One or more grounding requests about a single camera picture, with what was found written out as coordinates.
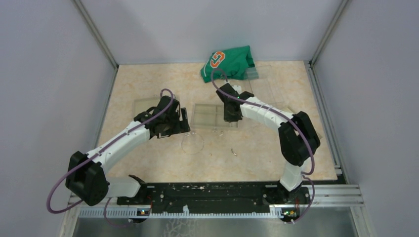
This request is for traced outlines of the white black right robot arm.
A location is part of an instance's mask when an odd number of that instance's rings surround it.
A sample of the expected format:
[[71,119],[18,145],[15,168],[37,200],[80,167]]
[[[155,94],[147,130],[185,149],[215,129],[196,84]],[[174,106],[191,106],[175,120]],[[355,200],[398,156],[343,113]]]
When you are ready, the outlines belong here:
[[278,134],[281,153],[286,160],[279,180],[278,197],[283,203],[292,203],[297,198],[297,189],[305,174],[303,166],[307,159],[314,159],[321,145],[309,115],[303,111],[296,114],[281,111],[262,102],[250,92],[239,93],[229,83],[218,88],[216,93],[224,105],[225,122],[248,118]]

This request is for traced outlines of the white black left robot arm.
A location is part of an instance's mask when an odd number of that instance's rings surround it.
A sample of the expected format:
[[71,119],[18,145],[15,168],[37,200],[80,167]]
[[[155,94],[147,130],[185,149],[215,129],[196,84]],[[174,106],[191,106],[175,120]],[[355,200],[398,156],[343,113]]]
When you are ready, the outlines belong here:
[[190,131],[187,109],[170,96],[136,115],[129,125],[108,142],[87,153],[74,153],[65,186],[89,206],[106,198],[130,198],[143,204],[148,198],[146,183],[135,175],[107,177],[107,173],[134,148],[156,137],[166,138]]

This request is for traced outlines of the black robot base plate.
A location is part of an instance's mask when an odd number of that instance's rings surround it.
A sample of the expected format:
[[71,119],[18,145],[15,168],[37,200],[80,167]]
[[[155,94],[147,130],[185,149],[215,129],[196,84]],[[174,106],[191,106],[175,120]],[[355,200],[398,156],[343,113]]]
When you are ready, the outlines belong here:
[[270,205],[309,204],[307,187],[286,192],[278,181],[149,183],[134,197],[119,197],[118,205],[150,205],[153,214],[267,213]]

